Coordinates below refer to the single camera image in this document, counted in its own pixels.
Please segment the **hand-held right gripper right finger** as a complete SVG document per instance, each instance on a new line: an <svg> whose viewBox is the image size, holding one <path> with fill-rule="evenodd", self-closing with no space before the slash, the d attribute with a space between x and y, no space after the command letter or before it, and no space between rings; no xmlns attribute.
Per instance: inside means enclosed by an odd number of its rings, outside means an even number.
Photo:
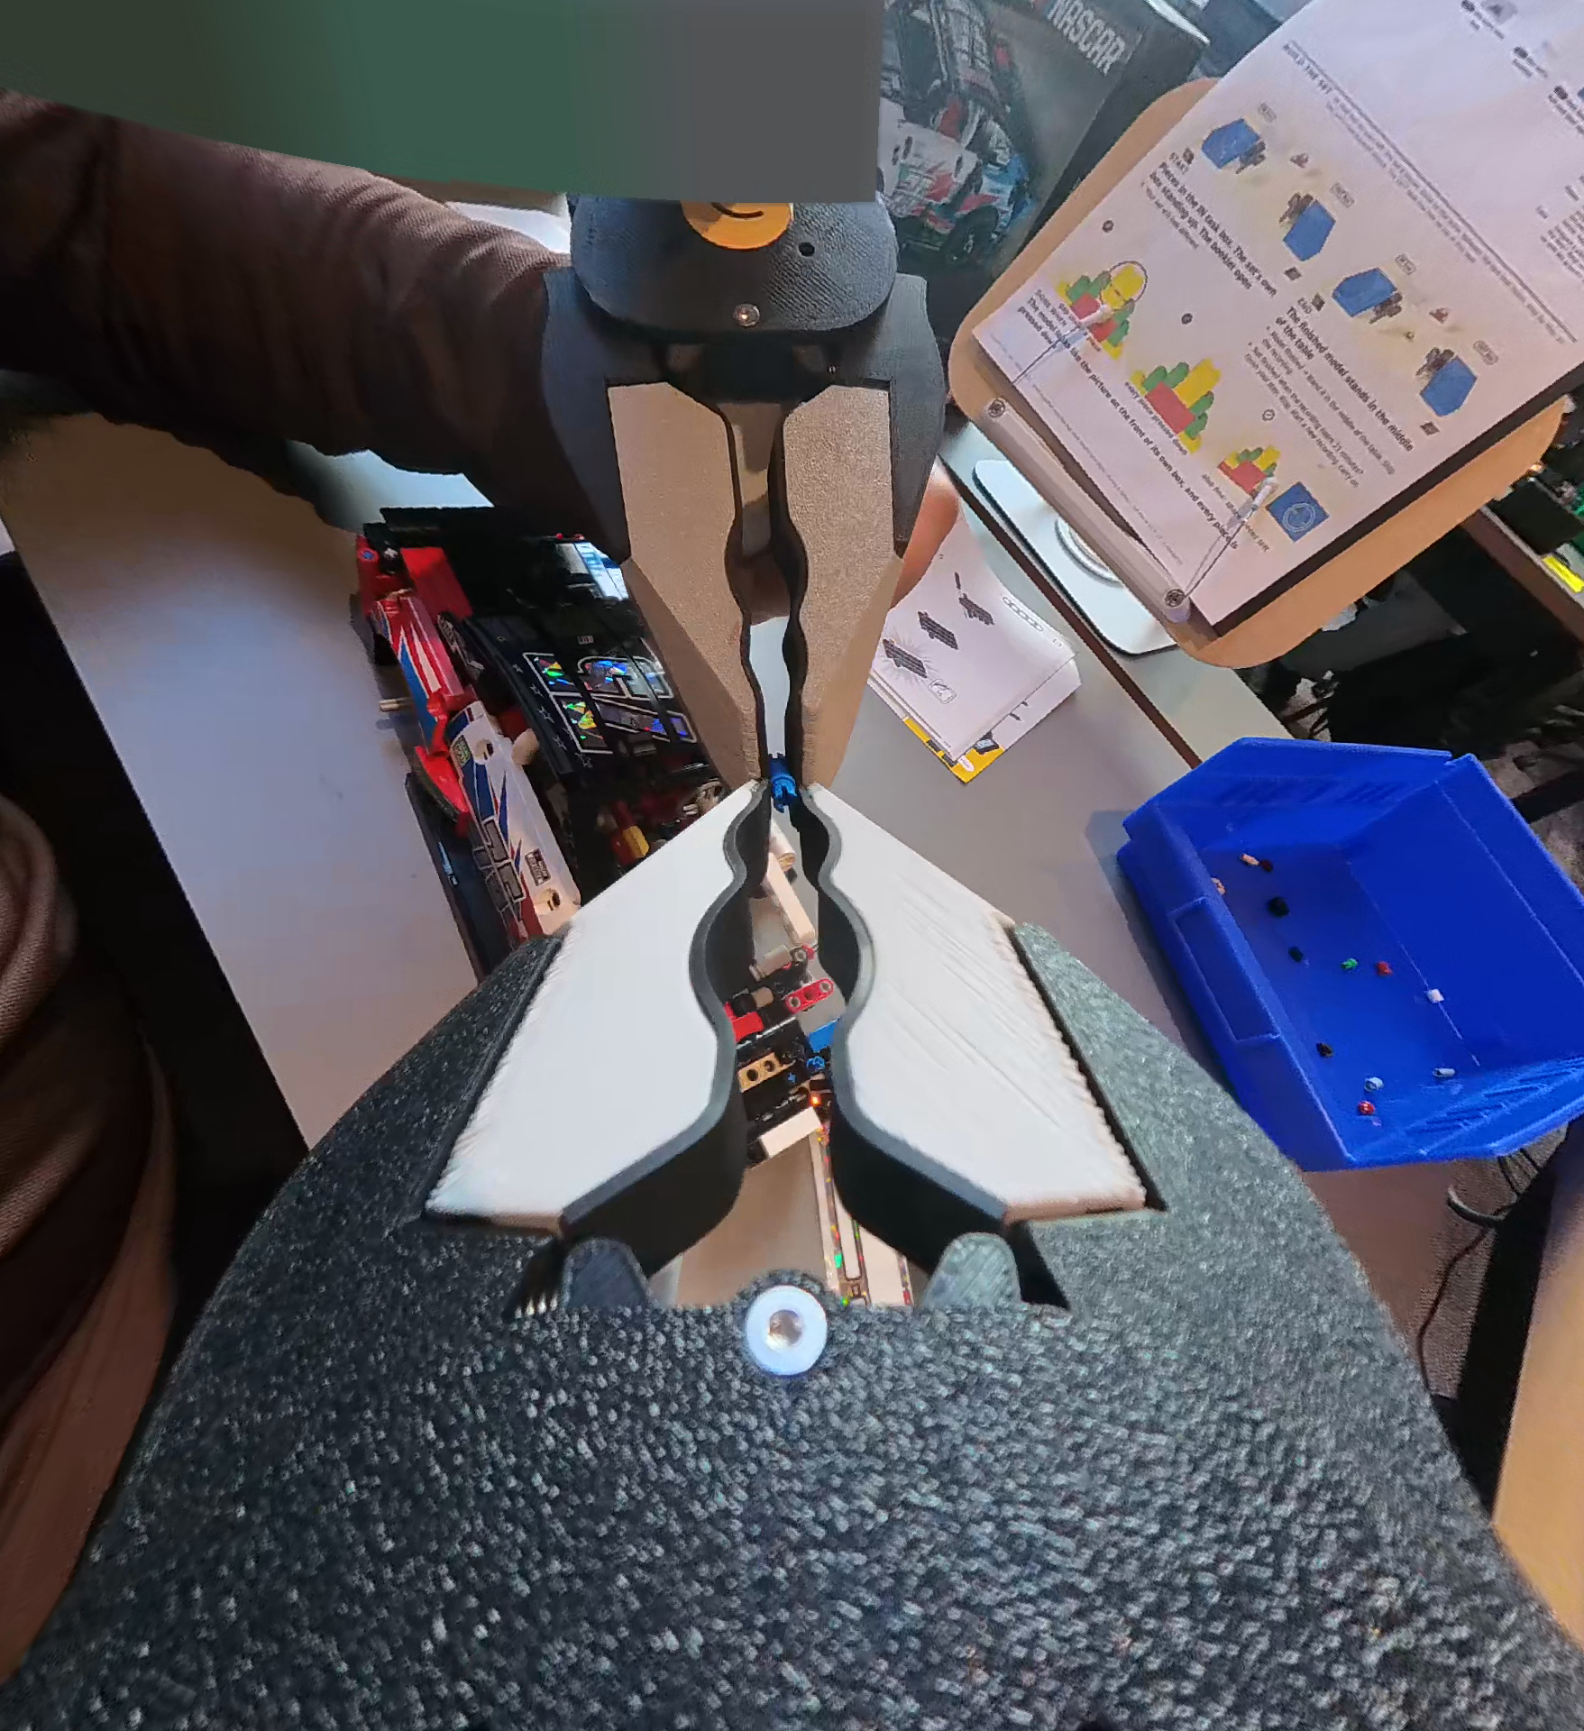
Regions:
<svg viewBox="0 0 1584 1731"><path fill-rule="evenodd" d="M1150 1204L1132 1151L1016 940L1016 922L832 789L799 811L825 962L834 1179L923 1269L950 1246Z"/></svg>

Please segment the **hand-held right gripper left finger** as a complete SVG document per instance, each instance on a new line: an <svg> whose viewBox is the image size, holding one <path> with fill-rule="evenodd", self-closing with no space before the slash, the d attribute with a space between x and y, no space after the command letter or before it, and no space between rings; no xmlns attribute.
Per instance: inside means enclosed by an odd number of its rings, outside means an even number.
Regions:
<svg viewBox="0 0 1584 1731"><path fill-rule="evenodd" d="M681 831L556 944L466 1108L426 1213L668 1266L739 1199L747 1128L723 986L754 955L768 784Z"/></svg>

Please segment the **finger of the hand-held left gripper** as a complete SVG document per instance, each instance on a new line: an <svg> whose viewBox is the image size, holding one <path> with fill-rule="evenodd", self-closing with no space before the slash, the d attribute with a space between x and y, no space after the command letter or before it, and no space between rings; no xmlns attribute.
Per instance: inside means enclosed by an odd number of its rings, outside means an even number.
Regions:
<svg viewBox="0 0 1584 1731"><path fill-rule="evenodd" d="M903 568L888 391L834 384L790 409L770 466L774 549L790 595L787 757L801 786L832 786Z"/></svg>
<svg viewBox="0 0 1584 1731"><path fill-rule="evenodd" d="M750 615L734 584L739 479L730 422L674 382L608 389L630 557L626 584L717 773L765 777Z"/></svg>

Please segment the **toy brick race car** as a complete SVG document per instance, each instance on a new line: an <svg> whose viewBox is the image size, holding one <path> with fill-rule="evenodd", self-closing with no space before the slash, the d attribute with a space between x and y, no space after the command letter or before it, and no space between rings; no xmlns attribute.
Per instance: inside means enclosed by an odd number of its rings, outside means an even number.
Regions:
<svg viewBox="0 0 1584 1731"><path fill-rule="evenodd" d="M728 793L621 568L492 508L385 509L356 628L396 682L408 797L486 979Z"/></svg>

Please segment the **grey desk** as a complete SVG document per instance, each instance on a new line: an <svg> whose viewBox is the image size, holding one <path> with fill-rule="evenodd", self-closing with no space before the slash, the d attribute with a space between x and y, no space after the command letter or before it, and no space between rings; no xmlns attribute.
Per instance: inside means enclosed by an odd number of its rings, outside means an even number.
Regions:
<svg viewBox="0 0 1584 1731"><path fill-rule="evenodd" d="M479 979L348 615L354 528L465 484L297 446L259 477L81 411L0 371L0 791L163 1062L248 1064L308 1153ZM972 784L867 697L839 795L1214 1069L1116 857L1190 762L1068 642L1079 691ZM1308 1182L1414 1331L1454 1169Z"/></svg>

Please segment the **person's left hand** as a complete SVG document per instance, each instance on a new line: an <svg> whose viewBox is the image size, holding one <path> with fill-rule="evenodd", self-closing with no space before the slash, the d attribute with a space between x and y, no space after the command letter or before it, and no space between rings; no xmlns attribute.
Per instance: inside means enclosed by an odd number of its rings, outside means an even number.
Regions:
<svg viewBox="0 0 1584 1731"><path fill-rule="evenodd" d="M905 551L892 604L905 600L925 580L945 542L954 533L959 513L961 497L954 486L954 479L947 464L937 460Z"/></svg>

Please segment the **open instruction booklet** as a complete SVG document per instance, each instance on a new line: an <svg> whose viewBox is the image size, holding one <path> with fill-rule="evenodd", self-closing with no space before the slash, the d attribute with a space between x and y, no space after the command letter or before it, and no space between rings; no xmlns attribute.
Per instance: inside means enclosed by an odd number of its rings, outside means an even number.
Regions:
<svg viewBox="0 0 1584 1731"><path fill-rule="evenodd" d="M1074 646L1007 589L967 517L883 626L870 689L965 784L1081 688Z"/></svg>

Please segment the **silver stand base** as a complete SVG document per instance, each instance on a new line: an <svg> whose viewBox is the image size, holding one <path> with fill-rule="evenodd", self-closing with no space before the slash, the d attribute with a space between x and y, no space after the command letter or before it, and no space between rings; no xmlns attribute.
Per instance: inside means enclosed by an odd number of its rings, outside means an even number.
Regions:
<svg viewBox="0 0 1584 1731"><path fill-rule="evenodd" d="M1119 582L1092 546L1003 459L981 459L974 480L1036 553L1052 584L1119 655L1174 648L1167 628Z"/></svg>

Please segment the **race car set box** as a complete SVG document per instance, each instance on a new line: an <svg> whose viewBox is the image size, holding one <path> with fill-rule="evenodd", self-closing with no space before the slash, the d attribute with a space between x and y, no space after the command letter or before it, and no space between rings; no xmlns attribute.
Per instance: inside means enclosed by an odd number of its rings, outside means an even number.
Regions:
<svg viewBox="0 0 1584 1731"><path fill-rule="evenodd" d="M877 191L901 271L999 271L1210 48L1190 4L890 2Z"/></svg>

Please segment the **scattered small toy pieces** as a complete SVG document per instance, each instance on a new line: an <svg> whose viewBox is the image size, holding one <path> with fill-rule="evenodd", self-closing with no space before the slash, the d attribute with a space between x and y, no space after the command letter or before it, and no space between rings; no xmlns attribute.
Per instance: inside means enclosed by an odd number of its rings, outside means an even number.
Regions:
<svg viewBox="0 0 1584 1731"><path fill-rule="evenodd" d="M1443 988L1348 866L1267 844L1203 859L1223 933L1214 1000L1234 1037L1288 1060L1339 1137L1388 1142L1472 1068Z"/></svg>

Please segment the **wooden clipboard with instruction sheet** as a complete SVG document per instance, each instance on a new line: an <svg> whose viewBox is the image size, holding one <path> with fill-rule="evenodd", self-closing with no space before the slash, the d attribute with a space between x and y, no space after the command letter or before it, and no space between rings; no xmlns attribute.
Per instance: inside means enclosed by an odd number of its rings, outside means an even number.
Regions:
<svg viewBox="0 0 1584 1731"><path fill-rule="evenodd" d="M1278 659L1584 382L1584 2L1305 6L1125 135L950 375L1187 655Z"/></svg>

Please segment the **blue plastic bin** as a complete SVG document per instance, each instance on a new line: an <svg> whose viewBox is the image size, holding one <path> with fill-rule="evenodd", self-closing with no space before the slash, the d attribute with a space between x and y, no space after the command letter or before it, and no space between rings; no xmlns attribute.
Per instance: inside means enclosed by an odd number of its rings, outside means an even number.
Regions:
<svg viewBox="0 0 1584 1731"><path fill-rule="evenodd" d="M1310 1175L1490 1160L1584 1115L1584 899L1472 757L1243 740L1125 820L1119 866L1243 1109ZM1288 1060L1234 1037L1205 851L1348 866L1450 1000L1472 1068L1388 1142L1339 1137Z"/></svg>

